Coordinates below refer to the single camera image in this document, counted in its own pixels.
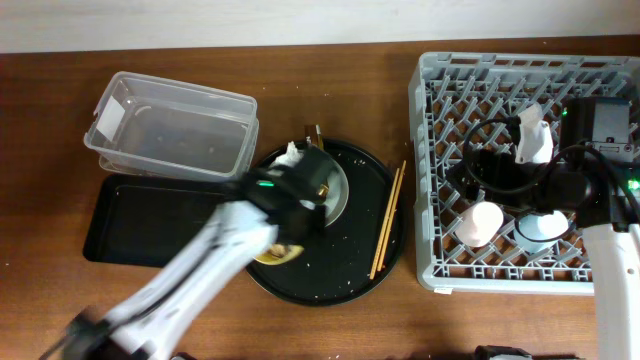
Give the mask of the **pink plastic cup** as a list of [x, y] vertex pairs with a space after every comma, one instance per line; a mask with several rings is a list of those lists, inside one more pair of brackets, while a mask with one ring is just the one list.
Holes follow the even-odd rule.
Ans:
[[488, 244], [503, 224], [501, 208], [492, 202], [482, 201], [466, 209], [461, 223], [454, 231], [456, 237], [470, 247]]

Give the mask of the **yellow bowl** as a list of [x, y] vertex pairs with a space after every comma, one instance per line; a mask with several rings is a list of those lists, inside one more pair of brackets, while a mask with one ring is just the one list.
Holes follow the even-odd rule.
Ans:
[[303, 251], [304, 248], [300, 245], [273, 244], [263, 253], [254, 257], [254, 260], [263, 265], [277, 266], [292, 261]]

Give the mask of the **light blue plastic cup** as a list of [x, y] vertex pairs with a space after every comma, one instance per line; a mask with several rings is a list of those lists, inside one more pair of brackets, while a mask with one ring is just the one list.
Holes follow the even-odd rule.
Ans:
[[568, 219], [559, 211], [547, 215], [526, 215], [517, 224], [513, 238], [519, 247], [529, 253], [551, 247], [569, 229]]

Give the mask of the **food scraps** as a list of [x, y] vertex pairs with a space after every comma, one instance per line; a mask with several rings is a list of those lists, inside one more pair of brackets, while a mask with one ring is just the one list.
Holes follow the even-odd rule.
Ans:
[[289, 245], [274, 244], [269, 248], [268, 253], [274, 257], [282, 258], [285, 257], [290, 251], [291, 249]]

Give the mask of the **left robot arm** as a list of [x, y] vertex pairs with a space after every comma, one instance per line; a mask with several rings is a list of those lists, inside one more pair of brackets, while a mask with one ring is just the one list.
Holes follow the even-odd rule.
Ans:
[[319, 191], [332, 157], [312, 146], [292, 167], [253, 168], [224, 185], [196, 236], [142, 289], [102, 319], [79, 313], [48, 359], [169, 359], [191, 323], [226, 284], [275, 244], [306, 247], [323, 236]]

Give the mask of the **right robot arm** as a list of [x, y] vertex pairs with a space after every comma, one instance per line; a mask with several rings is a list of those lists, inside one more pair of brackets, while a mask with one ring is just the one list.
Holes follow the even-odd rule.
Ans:
[[634, 162], [628, 101], [569, 100], [554, 142], [540, 104], [501, 119], [515, 154], [475, 148], [482, 121], [464, 138], [462, 157], [446, 173], [459, 194], [529, 215], [569, 212], [582, 233], [594, 281], [599, 355], [639, 356], [639, 165]]

